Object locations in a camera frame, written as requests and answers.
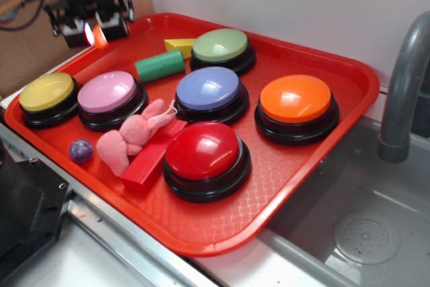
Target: tray rim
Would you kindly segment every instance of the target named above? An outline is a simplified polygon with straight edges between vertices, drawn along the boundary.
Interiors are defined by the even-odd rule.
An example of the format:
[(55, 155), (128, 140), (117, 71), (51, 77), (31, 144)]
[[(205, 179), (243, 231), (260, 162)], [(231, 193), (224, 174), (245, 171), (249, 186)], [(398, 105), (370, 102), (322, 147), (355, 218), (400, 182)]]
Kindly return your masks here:
[[(138, 20), (136, 23), (146, 24), (148, 28), (156, 28), (156, 23), (169, 25), (170, 22), (186, 22), (187, 24), (199, 24), (201, 28), (205, 29), (216, 29), (216, 28), (225, 28), (227, 26), (215, 24), (212, 22), (207, 22), (204, 20), (188, 17), (185, 15), (180, 15), (177, 13), (157, 13), (154, 15), (150, 15), (148, 17), (144, 17)], [(130, 26), (130, 32), (133, 33), (133, 29), (137, 28), (136, 25)], [(224, 252), (227, 252), (231, 249), (235, 249), (245, 244), (247, 241), (255, 237), (259, 231), (264, 227), (265, 223), (279, 210), (284, 202), (294, 193), (295, 189), (306, 179), (306, 177), (314, 170), (319, 161), (327, 155), (331, 149), (345, 136), (345, 134), (351, 129), (351, 127), (362, 117), (364, 112), (373, 104), (376, 100), (379, 89), (380, 82), (379, 78), (375, 74), (374, 70), (369, 66), (354, 60), (352, 58), (345, 58), (343, 56), (339, 56), (337, 54), (332, 54), (328, 52), (324, 52), (321, 50), (308, 48), (305, 46), (292, 44), (289, 42), (285, 42), (282, 40), (276, 40), (273, 38), (268, 38), (266, 36), (260, 36), (253, 33), (248, 33), (244, 31), (248, 37), (253, 39), (253, 46), (256, 48), (257, 52), (264, 52), (265, 50), (269, 50), (270, 47), (278, 47), (283, 50), (288, 49), (294, 53), (305, 54), (313, 58), (314, 60), (318, 60), (323, 58), (324, 60), (331, 60), (336, 64), (349, 65), (351, 68), (357, 69), (361, 71), (363, 76), (365, 77), (365, 83), (363, 87), (359, 87), (362, 91), (363, 88), (366, 87), (366, 92), (363, 92), (363, 97), (360, 102), (350, 111), (348, 115), (341, 121), (338, 127), (325, 139), (323, 140), (314, 152), (307, 158), (304, 164), (291, 176), (291, 178), (285, 183), (282, 188), (277, 192), (277, 194), (262, 207), (261, 211), (256, 215), (256, 217), (245, 226), (242, 231), (238, 232), (236, 235), (229, 237), (223, 241), (218, 241), (215, 243), (207, 244), (207, 243), (190, 243), (189, 241), (181, 240), (180, 238), (172, 235), (170, 231), (163, 230), (163, 228), (153, 219), (147, 218), (145, 220), (140, 220), (136, 222), (134, 219), (127, 216), (127, 211), (133, 212), (133, 207), (127, 203), (125, 200), (116, 199), (115, 204), (108, 202), (106, 199), (106, 195), (111, 195), (109, 192), (100, 194), (99, 192), (95, 192), (95, 194), (101, 196), (106, 202), (111, 204), (114, 208), (119, 210), (124, 216), (130, 218), (133, 222), (135, 222), (140, 228), (146, 231), (145, 224), (151, 225), (151, 223), (155, 223), (156, 225), (151, 225), (151, 228), (148, 233), (153, 235), (156, 239), (158, 239), (162, 244), (166, 245), (166, 247), (170, 248), (172, 251), (177, 252), (179, 254), (185, 256), (193, 256), (193, 257), (203, 257), (203, 256), (211, 256), (218, 255)], [(111, 50), (120, 46), (122, 42), (117, 42), (113, 44)], [(105, 52), (97, 51), (96, 48), (89, 48), (84, 50), (82, 53), (76, 55), (69, 61), (64, 62), (59, 65), (57, 68), (53, 69), (52, 72), (57, 72), (59, 69), (64, 69), (69, 65), (73, 65), (75, 61), (84, 58), (87, 55), (93, 55), (95, 58), (102, 57)], [(28, 129), (25, 127), (21, 127), (20, 124), (16, 124), (14, 120), (11, 118), (11, 109), (16, 106), (18, 101), (18, 96), (12, 100), (9, 107), (5, 111), (5, 121), (9, 125), (10, 128), (14, 129), (28, 141), (30, 141), (35, 147), (39, 149), (38, 146), (44, 146), (43, 140), (40, 140), (37, 136), (32, 136), (29, 133)], [(52, 156), (52, 152), (46, 152), (41, 149), (43, 153), (46, 153), (47, 156), (61, 165), (62, 158), (56, 158)], [(88, 176), (88, 173), (85, 172), (84, 169), (76, 168), (72, 172), (66, 170), (71, 173), (75, 177)]]

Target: cardboard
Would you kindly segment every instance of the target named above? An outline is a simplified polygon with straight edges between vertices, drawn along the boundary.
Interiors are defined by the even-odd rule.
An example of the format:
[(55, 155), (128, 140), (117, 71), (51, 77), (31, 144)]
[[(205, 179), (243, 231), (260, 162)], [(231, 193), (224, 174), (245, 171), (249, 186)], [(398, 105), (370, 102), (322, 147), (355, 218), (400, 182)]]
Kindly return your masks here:
[[(13, 0), (0, 0), (0, 6)], [(136, 19), (154, 13), (151, 0), (133, 0)], [(27, 22), (37, 8), (37, 1), (18, 13), (15, 24)], [(0, 96), (7, 97), (36, 77), (44, 74), (84, 48), (69, 48), (63, 36), (55, 37), (44, 11), (28, 28), (19, 32), (0, 31)]]

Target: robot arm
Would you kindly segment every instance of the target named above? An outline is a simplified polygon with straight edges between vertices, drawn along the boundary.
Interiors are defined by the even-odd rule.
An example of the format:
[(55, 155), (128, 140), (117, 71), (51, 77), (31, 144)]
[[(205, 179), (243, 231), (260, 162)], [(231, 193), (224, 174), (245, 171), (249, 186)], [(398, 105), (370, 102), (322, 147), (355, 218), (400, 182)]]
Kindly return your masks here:
[(70, 47), (88, 45), (86, 34), (91, 31), (90, 20), (97, 21), (107, 41), (127, 37), (127, 23), (134, 21), (132, 0), (57, 0), (48, 4), (40, 0), (31, 21), (16, 28), (0, 29), (25, 28), (37, 18), (41, 9), (48, 14), (54, 35), (62, 34)]

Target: blue button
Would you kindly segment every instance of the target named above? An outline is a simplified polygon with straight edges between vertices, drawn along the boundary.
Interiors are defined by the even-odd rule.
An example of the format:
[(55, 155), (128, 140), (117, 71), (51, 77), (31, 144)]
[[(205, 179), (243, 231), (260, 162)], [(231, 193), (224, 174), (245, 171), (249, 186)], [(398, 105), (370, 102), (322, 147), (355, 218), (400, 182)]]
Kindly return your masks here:
[(235, 72), (225, 67), (206, 67), (185, 76), (179, 82), (176, 94), (186, 108), (207, 111), (230, 103), (239, 89)]

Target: metal sink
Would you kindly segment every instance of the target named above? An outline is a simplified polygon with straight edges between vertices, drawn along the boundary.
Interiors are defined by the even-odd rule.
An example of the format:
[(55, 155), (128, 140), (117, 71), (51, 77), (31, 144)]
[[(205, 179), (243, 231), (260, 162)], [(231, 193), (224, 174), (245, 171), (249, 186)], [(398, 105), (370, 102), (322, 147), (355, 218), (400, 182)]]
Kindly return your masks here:
[(337, 286), (428, 286), (430, 140), (412, 135), (409, 158), (393, 165), (376, 154), (379, 129), (363, 117), (260, 239)]

